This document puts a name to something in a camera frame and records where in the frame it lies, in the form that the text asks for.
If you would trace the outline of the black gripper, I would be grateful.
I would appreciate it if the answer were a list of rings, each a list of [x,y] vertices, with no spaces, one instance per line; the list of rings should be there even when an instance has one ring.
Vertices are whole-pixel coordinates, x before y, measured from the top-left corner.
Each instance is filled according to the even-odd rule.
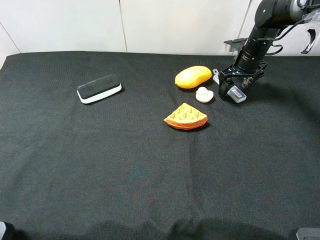
[[[243,68],[238,66],[238,63],[244,63]],[[241,87],[242,89],[246,90],[258,79],[264,76],[264,71],[267,66],[268,63],[264,60],[245,60],[244,62],[242,62],[242,60],[239,60],[238,62],[234,62],[234,64],[230,65],[218,74],[218,94],[220,98],[224,98],[228,94],[228,91],[235,85],[233,78],[242,79]]]

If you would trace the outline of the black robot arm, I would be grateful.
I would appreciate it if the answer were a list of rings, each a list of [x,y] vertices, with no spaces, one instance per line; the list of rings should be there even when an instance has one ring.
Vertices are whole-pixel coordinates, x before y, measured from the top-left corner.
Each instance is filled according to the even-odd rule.
[[[319,22],[318,0],[263,0],[259,4],[253,29],[247,38],[225,41],[228,52],[237,52],[232,64],[218,74],[218,94],[224,98],[235,86],[233,78],[241,78],[243,89],[264,76],[265,56],[270,47],[283,39],[296,26]]]

